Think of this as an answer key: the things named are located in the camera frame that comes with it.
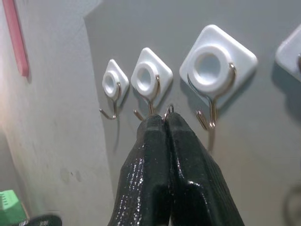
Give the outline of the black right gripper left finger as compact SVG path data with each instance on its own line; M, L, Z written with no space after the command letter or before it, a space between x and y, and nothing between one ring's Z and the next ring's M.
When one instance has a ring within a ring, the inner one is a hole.
M112 226L167 226L171 212L170 152L159 115L143 120L120 170Z

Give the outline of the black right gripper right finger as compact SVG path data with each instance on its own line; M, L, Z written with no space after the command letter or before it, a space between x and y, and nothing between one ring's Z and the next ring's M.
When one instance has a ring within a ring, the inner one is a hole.
M175 226L242 226L222 171L178 113L166 119L171 151Z

